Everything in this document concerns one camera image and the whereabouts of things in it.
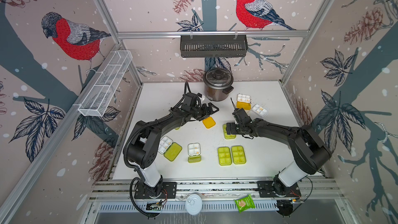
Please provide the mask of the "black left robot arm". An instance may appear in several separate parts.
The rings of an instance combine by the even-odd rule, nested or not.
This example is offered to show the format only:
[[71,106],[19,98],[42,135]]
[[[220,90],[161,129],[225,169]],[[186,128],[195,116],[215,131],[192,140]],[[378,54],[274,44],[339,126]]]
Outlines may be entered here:
[[137,122],[123,147],[124,164],[137,172],[146,186],[158,187],[162,184],[163,177],[154,161],[161,138],[190,121],[202,121],[218,111],[219,108],[212,103],[204,103],[201,106],[180,103],[177,107],[172,107],[168,115],[160,119]]

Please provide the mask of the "large green pillbox front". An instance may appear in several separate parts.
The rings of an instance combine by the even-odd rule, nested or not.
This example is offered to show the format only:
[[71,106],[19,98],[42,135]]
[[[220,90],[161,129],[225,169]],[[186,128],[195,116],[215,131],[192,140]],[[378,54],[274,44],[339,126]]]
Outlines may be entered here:
[[232,159],[234,164],[245,164],[246,156],[243,146],[232,146],[231,147]]

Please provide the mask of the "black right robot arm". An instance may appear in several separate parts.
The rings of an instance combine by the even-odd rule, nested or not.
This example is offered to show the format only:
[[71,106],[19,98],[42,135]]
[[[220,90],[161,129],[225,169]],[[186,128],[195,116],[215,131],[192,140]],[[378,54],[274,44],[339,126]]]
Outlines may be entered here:
[[228,135],[244,138],[268,138],[290,147],[294,161],[273,179],[273,191],[285,195],[294,184],[308,175],[314,175],[331,158],[332,152],[315,130],[309,125],[289,127],[251,119],[243,109],[233,112],[234,122],[226,124]]

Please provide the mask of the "clear white pillbox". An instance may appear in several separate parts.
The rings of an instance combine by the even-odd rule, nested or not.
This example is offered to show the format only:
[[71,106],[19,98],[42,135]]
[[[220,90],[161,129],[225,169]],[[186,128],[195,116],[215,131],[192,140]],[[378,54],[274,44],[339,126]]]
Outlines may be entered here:
[[268,110],[265,109],[263,106],[259,105],[259,104],[255,104],[251,110],[256,113],[258,116],[260,116],[261,118],[264,118],[267,114],[268,114]]

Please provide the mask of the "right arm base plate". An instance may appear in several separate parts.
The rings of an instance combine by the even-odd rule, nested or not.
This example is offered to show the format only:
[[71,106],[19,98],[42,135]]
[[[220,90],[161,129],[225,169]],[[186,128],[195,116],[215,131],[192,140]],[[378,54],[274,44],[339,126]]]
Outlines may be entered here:
[[255,191],[261,198],[300,198],[302,196],[297,183],[286,187],[283,183],[276,181],[257,181]]

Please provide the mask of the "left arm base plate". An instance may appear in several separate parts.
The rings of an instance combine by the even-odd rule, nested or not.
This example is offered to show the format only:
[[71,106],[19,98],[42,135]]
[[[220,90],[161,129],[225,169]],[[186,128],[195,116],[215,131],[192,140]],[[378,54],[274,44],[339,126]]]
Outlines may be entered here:
[[134,199],[175,199],[176,192],[176,182],[158,183],[154,188],[145,183],[137,183],[132,189]]

